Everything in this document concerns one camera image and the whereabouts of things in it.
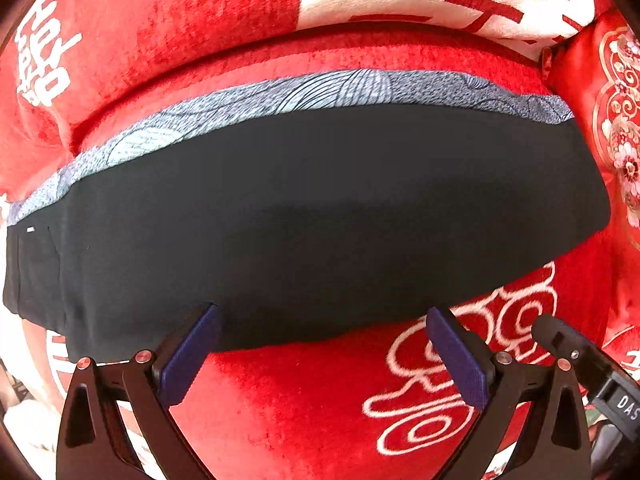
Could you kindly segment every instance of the floral embroidery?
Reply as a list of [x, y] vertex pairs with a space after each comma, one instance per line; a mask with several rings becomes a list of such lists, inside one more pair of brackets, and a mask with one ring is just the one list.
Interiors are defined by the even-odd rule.
[[602, 160], [616, 171], [632, 238], [640, 244], [640, 42], [630, 28], [604, 35], [600, 62], [607, 81], [596, 100], [594, 138]]

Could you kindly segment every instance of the chinese character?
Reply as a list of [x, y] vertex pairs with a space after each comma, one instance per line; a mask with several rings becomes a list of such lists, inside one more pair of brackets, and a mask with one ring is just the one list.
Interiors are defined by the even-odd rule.
[[[66, 68], [60, 66], [62, 55], [82, 40], [78, 33], [67, 42], [60, 38], [60, 20], [52, 14], [58, 3], [56, 1], [36, 0], [15, 33], [18, 46], [18, 78], [20, 84], [16, 93], [21, 94], [34, 106], [52, 105], [54, 98], [62, 94], [71, 84]], [[31, 32], [24, 29], [33, 18]], [[48, 56], [44, 54], [50, 45]]]

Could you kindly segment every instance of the black fabric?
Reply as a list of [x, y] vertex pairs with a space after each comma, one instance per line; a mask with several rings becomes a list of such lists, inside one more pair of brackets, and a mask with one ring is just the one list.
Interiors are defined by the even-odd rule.
[[71, 360], [154, 348], [203, 301], [225, 315], [217, 350], [252, 348], [469, 300], [608, 222], [573, 121], [307, 110], [82, 179], [9, 229], [4, 298], [65, 334]]

